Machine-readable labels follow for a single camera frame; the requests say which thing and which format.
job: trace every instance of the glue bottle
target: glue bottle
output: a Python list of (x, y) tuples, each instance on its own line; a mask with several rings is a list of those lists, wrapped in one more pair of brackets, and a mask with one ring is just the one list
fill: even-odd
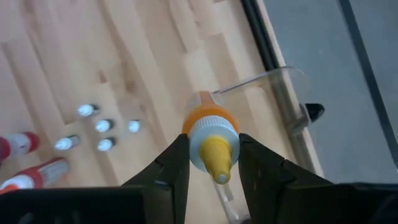
[(39, 137), (28, 131), (0, 137), (0, 161), (27, 154), (36, 150), (38, 146)]
[(17, 189), (41, 189), (59, 181), (69, 171), (66, 159), (58, 157), (18, 172), (0, 186), (0, 194)]
[(239, 157), (238, 122), (208, 91), (195, 93), (188, 104), (182, 133), (190, 140), (190, 159), (217, 184), (231, 178)]

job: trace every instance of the red and white bottle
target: red and white bottle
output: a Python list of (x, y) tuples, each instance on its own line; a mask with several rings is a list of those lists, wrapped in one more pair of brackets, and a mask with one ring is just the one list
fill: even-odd
[(39, 144), (39, 137), (28, 131), (0, 137), (0, 161), (32, 152)]
[(58, 157), (18, 172), (0, 186), (0, 194), (17, 189), (41, 189), (58, 182), (69, 171), (66, 159)]

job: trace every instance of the white bottle cap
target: white bottle cap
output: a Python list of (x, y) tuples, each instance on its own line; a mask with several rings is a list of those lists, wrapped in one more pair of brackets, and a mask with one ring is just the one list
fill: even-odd
[(95, 129), (101, 133), (109, 131), (111, 129), (111, 123), (107, 120), (98, 121), (95, 125)]
[(86, 116), (90, 116), (94, 113), (94, 106), (93, 105), (81, 105), (78, 109), (77, 109), (77, 113), (82, 116), (82, 117), (86, 117)]
[(0, 190), (6, 188), (9, 185), (16, 185), (18, 189), (33, 189), (35, 183), (28, 175), (17, 175), (13, 178), (6, 180), (0, 187)]
[(73, 142), (70, 138), (61, 138), (55, 143), (55, 148), (58, 150), (68, 150), (72, 148)]
[(139, 120), (132, 120), (129, 122), (129, 131), (131, 133), (136, 133), (141, 127), (141, 122)]
[(112, 147), (113, 147), (113, 142), (109, 139), (102, 139), (97, 145), (97, 149), (100, 151), (108, 151)]

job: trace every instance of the yellow cap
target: yellow cap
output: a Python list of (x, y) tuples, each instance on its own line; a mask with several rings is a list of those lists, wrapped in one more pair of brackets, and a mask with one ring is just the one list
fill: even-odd
[(231, 147), (221, 136), (209, 136), (200, 146), (200, 157), (218, 184), (226, 184), (231, 178)]

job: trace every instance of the wooden surface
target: wooden surface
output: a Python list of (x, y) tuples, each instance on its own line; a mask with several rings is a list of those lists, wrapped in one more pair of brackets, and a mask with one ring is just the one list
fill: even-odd
[[(57, 187), (120, 185), (180, 133), (184, 105), (198, 90), (217, 90), (264, 71), (237, 0), (0, 1), (0, 135), (34, 131), (37, 152), (2, 164), (0, 181), (53, 156), (72, 169)], [(76, 109), (101, 113), (81, 119)], [(272, 93), (253, 90), (228, 102), (242, 130), (293, 160)], [(116, 127), (98, 134), (94, 123)], [(141, 119), (137, 134), (130, 119)], [(54, 151), (59, 138), (82, 143)], [(96, 150), (106, 136), (109, 152)], [(187, 223), (226, 223), (207, 174), (191, 166)]]

